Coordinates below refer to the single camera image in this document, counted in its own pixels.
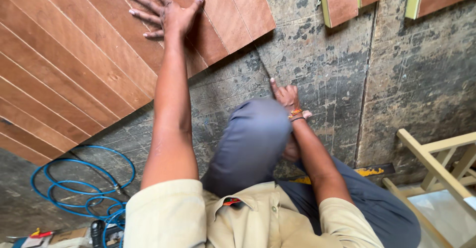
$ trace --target forearm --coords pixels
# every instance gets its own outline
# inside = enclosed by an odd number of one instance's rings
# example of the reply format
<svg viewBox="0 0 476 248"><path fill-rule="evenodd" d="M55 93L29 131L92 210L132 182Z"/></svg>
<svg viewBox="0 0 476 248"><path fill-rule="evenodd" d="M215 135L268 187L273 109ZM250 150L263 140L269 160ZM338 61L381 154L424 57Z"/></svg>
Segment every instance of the forearm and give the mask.
<svg viewBox="0 0 476 248"><path fill-rule="evenodd" d="M301 149L302 162L311 180L318 205L330 197L354 203L342 175L306 121L299 119L292 124L294 136Z"/></svg>

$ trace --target concrete floor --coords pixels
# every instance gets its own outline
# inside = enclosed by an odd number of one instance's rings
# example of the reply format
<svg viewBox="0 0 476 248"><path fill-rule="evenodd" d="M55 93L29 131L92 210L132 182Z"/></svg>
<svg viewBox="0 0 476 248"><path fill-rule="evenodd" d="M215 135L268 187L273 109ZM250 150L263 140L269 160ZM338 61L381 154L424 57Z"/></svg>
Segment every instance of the concrete floor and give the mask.
<svg viewBox="0 0 476 248"><path fill-rule="evenodd" d="M189 80L200 175L235 106L270 96L266 70L282 85L299 87L303 108L314 113L309 124L331 154L351 167L394 164L395 174L371 178L377 184L383 177L396 184L414 183L426 174L398 145L397 129L407 129L421 143L476 131L476 0L416 21L404 18L406 0L382 0L334 29L324 26L317 1L268 0L277 28ZM146 105L86 141L114 148L134 162L137 176L130 194L139 189L152 118L152 106ZM108 152L76 154L110 170L119 182L131 173ZM34 165L4 150L0 156L0 241L36 227L77 227L89 221L34 194L29 185ZM108 186L88 171L61 164L52 169L57 178ZM275 171L277 177L301 174L285 162ZM46 189L49 184L39 178L39 186ZM57 198L82 201L62 192Z"/></svg>

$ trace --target wooden chair frame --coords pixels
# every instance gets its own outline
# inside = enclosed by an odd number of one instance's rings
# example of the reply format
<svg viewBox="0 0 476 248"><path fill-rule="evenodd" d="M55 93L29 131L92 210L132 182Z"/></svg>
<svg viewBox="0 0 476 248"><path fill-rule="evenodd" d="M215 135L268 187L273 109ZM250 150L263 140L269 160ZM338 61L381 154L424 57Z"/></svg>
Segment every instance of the wooden chair frame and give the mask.
<svg viewBox="0 0 476 248"><path fill-rule="evenodd" d="M383 179L384 185L415 213L420 225L440 247L453 248L407 197L447 189L456 201L476 219L476 197L465 188L465 186L476 184L476 171L470 169L476 161L476 132L425 145L421 145L405 129L400 129L396 135L423 163L429 173L420 187L399 190L388 178ZM455 153L456 148L464 145L470 146L461 160L454 164L455 169L449 173L445 166ZM436 152L438 152L437 158L431 155ZM469 247L476 247L476 236L461 246L461 248Z"/></svg>

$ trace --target yellow paint mark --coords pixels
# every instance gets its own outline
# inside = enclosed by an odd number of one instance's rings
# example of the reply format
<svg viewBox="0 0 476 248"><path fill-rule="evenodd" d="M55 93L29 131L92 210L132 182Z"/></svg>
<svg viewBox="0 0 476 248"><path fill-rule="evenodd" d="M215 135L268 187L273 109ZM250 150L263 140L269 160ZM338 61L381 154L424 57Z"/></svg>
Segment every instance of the yellow paint mark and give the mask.
<svg viewBox="0 0 476 248"><path fill-rule="evenodd" d="M384 172L384 169L379 167L378 171L375 171L375 169L359 168L359 169L354 169L354 171L363 177L368 177L368 176L381 174Z"/></svg>

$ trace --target hand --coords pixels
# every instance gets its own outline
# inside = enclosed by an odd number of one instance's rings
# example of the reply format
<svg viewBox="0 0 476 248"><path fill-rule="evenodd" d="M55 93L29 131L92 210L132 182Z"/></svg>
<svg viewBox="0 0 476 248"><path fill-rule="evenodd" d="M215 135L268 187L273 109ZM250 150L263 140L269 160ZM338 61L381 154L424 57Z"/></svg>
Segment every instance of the hand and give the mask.
<svg viewBox="0 0 476 248"><path fill-rule="evenodd" d="M271 78L269 83L271 84L271 89L273 90L276 101L278 101L286 111L291 113L291 111L300 109L297 86L278 87L274 78ZM302 117L302 114L298 113L294 117Z"/></svg>
<svg viewBox="0 0 476 248"><path fill-rule="evenodd" d="M130 9L129 13L135 17L157 24L161 29L144 33L144 37L179 37L184 39L193 26L195 15L203 4L203 0L195 0L189 8L181 8L172 0L159 0L159 6L150 0L134 0L149 8L154 14L147 14L137 9Z"/></svg>

